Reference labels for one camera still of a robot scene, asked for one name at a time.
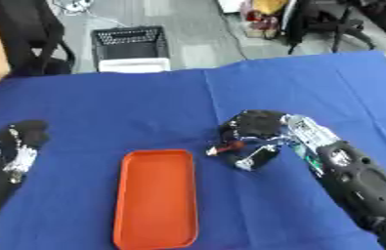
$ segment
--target gray floor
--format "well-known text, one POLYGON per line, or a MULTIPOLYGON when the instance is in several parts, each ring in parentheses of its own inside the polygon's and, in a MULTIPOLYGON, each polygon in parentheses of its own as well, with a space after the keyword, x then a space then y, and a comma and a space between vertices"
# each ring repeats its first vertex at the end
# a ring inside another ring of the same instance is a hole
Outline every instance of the gray floor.
MULTIPOLYGON (((228 32, 216 0, 95 0, 88 15, 66 16, 54 8, 66 26, 65 40, 79 56, 76 71, 92 72, 90 31, 117 26, 116 20, 127 26, 161 24, 165 27, 170 45, 173 69, 216 67, 243 60, 236 41, 228 32)), ((333 13, 340 13, 335 4, 322 5, 333 13)), ((365 20, 365 33, 386 53, 386 33, 365 20)), ((250 59, 286 57, 288 48, 279 41, 265 41, 244 36, 239 17, 226 16, 231 31, 236 35, 242 51, 250 59)), ((329 53, 331 39, 309 35, 294 52, 294 56, 329 53)), ((365 46, 351 38, 346 39, 342 51, 364 50, 365 46)))

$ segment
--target plastic basket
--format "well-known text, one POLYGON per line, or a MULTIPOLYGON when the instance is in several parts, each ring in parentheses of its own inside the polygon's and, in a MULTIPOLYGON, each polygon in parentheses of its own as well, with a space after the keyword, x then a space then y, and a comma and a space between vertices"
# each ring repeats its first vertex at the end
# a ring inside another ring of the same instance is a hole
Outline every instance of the plastic basket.
POLYGON ((168 43, 162 26, 99 29, 92 31, 93 58, 100 62, 139 59, 168 59, 168 43))

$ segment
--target plastic tray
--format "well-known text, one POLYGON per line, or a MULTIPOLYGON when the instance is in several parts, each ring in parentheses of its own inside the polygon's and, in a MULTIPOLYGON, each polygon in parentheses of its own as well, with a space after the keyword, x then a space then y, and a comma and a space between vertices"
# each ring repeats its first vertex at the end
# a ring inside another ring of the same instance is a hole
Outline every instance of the plastic tray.
POLYGON ((141 150, 122 161, 113 241, 121 249, 191 245, 197 236, 193 156, 141 150))

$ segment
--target blue tablecloth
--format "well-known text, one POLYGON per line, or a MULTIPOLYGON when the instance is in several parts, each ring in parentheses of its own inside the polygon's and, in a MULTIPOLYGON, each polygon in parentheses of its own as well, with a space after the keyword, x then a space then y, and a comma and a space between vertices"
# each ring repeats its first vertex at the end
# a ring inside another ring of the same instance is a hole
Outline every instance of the blue tablecloth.
POLYGON ((0 212, 0 250, 114 249, 118 161, 149 148, 195 157, 192 249, 380 249, 289 149, 256 173, 203 154, 218 124, 250 108, 311 116, 386 168, 386 58, 377 52, 8 80, 0 127, 43 119, 51 141, 0 212))

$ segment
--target wire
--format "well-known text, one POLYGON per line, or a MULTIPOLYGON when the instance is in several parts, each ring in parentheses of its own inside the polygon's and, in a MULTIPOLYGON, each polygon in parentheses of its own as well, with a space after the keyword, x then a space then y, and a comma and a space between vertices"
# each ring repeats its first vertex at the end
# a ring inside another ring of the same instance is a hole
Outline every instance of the wire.
POLYGON ((115 23, 116 25, 118 25, 120 27, 127 27, 127 25, 122 23, 122 22, 95 15, 92 12, 89 11, 89 8, 86 9, 86 14, 89 17, 94 18, 94 19, 99 19, 99 20, 103 20, 103 21, 109 21, 109 22, 115 23))
POLYGON ((226 31, 228 31, 228 33, 234 38, 234 40, 236 41, 236 49, 238 50, 239 54, 241 55, 241 57, 244 59, 244 60, 250 60, 250 58, 247 57, 247 55, 244 53, 244 51, 242 50, 242 45, 241 45, 241 41, 239 41, 239 38, 233 33, 232 29, 231 29, 231 24, 229 23, 228 19, 224 16, 223 13, 220 13, 220 18, 223 20, 223 22, 225 23, 225 28, 226 28, 226 31))
POLYGON ((77 15, 81 15, 81 14, 86 13, 89 17, 91 17, 93 19, 99 19, 99 20, 102 20, 102 21, 108 21, 108 22, 115 23, 116 25, 121 26, 121 27, 127 27, 127 25, 122 23, 122 22, 119 22, 119 21, 116 21, 116 20, 112 20, 112 19, 108 19, 108 18, 105 18, 105 17, 100 17, 100 16, 97 16, 97 15, 93 14, 91 11, 89 11, 89 7, 83 6, 81 4, 81 0, 80 1, 72 0, 72 4, 80 5, 80 7, 82 8, 82 11, 71 12, 63 3, 59 3, 58 0, 53 0, 53 5, 59 7, 64 12, 64 14, 67 15, 67 16, 77 16, 77 15))

